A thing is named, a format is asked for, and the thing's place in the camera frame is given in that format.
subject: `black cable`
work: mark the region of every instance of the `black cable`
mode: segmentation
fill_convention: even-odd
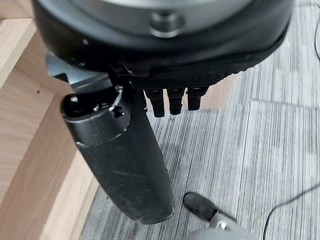
[[[290,199],[290,200],[288,200],[288,201],[285,201],[285,202],[283,202],[283,203],[275,206],[275,207],[270,211],[270,213],[269,213],[269,215],[268,215],[268,217],[267,217],[267,219],[266,219],[266,222],[265,222],[265,225],[264,225],[264,229],[263,229],[263,237],[262,237],[262,239],[263,239],[263,240],[266,240],[267,228],[268,228],[268,225],[269,225],[269,222],[270,222],[270,218],[271,218],[272,214],[274,213],[274,211],[275,211],[276,209],[281,208],[281,207],[283,207],[283,206],[285,206],[285,205],[287,205],[287,204],[290,204],[290,203],[298,200],[299,198],[301,198],[301,197],[303,197],[304,195],[306,195],[306,194],[308,194],[308,193],[310,193],[310,192],[318,189],[319,187],[320,187],[320,183],[318,183],[317,185],[309,188],[308,190],[305,190],[305,191],[301,192],[299,195],[295,196],[294,198],[292,198],[292,199]]]
[[[309,2],[309,3],[302,3],[302,4],[298,4],[296,5],[297,7],[312,7],[312,6],[316,6],[320,9],[320,5],[316,2]],[[319,14],[319,18],[316,22],[316,26],[315,26],[315,31],[314,31],[314,51],[316,54],[316,57],[318,58],[319,62],[320,62],[320,54],[318,52],[318,47],[317,47],[317,37],[318,37],[318,31],[319,31],[319,25],[320,25],[320,14]],[[263,240],[266,240],[266,235],[267,235],[267,229],[268,229],[268,225],[271,219],[272,214],[275,212],[275,210],[277,210],[278,208],[281,208],[285,205],[288,205],[290,203],[293,203],[294,201],[298,200],[299,198],[303,197],[304,195],[318,189],[320,187],[320,183],[318,183],[317,185],[314,185],[313,187],[301,192],[300,194],[298,194],[297,196],[295,196],[294,198],[285,201],[279,205],[276,205],[269,213],[268,217],[266,218],[265,221],[265,225],[264,225],[264,229],[263,229]]]

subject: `striped carpet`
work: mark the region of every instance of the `striped carpet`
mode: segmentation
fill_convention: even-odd
[[[208,226],[182,207],[187,191],[208,197],[261,239],[275,205],[320,182],[319,14],[314,6],[296,7],[284,44],[237,76],[223,110],[162,119],[149,114],[172,180],[176,211],[170,220],[135,224],[100,188],[80,239],[181,240]],[[319,240],[319,202],[320,189],[276,210],[267,239]]]

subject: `light wood surface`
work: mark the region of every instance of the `light wood surface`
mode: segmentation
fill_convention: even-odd
[[[78,239],[97,188],[98,181],[77,151],[40,239]]]
[[[76,147],[61,118],[60,102],[60,97],[53,98],[2,201],[0,236],[3,239],[40,239],[68,175]],[[59,239],[50,235],[44,238]]]
[[[30,18],[0,25],[0,239],[78,239],[98,182],[60,116],[71,88],[48,76],[34,33]]]
[[[36,32],[16,64],[15,69],[37,81],[43,88],[56,95],[65,96],[69,94],[72,91],[69,84],[48,76],[45,53],[45,44],[40,34]]]
[[[35,31],[36,27],[30,18],[0,22],[0,89]]]
[[[53,96],[18,71],[0,90],[0,204]]]
[[[32,17],[31,0],[0,0],[0,19]]]

